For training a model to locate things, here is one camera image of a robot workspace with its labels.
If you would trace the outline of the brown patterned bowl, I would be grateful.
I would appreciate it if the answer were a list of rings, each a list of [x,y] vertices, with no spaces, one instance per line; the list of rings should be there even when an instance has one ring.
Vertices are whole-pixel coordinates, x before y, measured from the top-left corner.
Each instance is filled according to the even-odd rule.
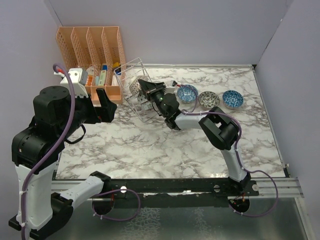
[[[143,80],[143,76],[137,76],[135,78],[131,79],[131,83],[129,85],[129,91],[130,93],[135,96],[141,89],[141,85],[139,83],[139,80]]]

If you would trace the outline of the black white patterned bowl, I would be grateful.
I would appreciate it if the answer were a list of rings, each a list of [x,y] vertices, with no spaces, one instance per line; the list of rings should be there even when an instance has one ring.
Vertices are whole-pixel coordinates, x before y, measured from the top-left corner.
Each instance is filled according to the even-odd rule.
[[[142,93],[139,93],[138,96],[137,96],[137,101],[139,104],[144,104],[144,103],[147,103],[149,100],[146,98],[145,95],[143,95]]]

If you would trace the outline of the white wire dish rack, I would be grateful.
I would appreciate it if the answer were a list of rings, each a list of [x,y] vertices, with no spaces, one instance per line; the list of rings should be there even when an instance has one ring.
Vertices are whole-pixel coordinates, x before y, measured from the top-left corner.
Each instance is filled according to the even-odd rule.
[[[137,117],[143,123],[155,117],[156,105],[147,100],[138,82],[140,79],[152,81],[142,60],[137,57],[127,63],[121,63],[113,72],[124,101]]]

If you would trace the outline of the red patterned white bowl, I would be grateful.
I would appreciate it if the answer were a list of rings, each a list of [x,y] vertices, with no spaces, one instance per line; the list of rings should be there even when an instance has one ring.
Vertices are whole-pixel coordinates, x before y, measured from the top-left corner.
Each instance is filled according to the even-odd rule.
[[[142,111],[147,111],[153,108],[153,105],[150,101],[146,101],[140,104]]]

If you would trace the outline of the light blue patterned bowl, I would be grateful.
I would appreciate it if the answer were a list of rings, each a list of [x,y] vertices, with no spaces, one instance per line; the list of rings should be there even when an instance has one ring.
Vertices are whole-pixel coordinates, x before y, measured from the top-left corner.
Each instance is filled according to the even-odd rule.
[[[199,93],[197,88],[190,84],[181,85],[177,89],[178,98],[186,104],[194,102],[197,99],[198,95]]]

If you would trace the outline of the pink patterned bowl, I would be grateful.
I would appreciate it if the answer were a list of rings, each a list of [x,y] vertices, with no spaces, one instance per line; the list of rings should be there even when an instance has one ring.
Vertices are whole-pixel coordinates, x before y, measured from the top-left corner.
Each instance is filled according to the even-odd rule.
[[[198,102],[202,108],[210,110],[220,105],[220,98],[215,92],[203,91],[198,96]]]

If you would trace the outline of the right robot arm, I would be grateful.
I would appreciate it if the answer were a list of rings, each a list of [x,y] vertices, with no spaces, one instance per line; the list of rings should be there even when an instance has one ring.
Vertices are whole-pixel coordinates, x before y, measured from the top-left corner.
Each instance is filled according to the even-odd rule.
[[[240,124],[225,114],[219,107],[205,112],[188,112],[179,109],[179,102],[173,93],[165,93],[163,82],[149,82],[138,79],[141,91],[147,100],[155,103],[159,114],[172,130],[203,130],[209,142],[223,155],[228,169],[229,189],[240,196],[248,189],[251,175],[243,166],[238,150],[242,130]]]

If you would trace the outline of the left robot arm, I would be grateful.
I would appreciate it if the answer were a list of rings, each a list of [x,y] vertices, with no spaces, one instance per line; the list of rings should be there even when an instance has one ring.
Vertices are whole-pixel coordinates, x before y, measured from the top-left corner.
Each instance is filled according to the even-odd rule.
[[[117,105],[103,88],[96,90],[100,106],[90,97],[71,96],[63,86],[49,86],[33,100],[34,116],[29,126],[12,140],[12,161],[19,181],[19,210],[9,225],[33,240],[44,240],[63,228],[73,211],[95,195],[111,190],[110,177],[95,171],[82,183],[62,192],[52,192],[53,173],[69,137],[86,124],[110,123]]]

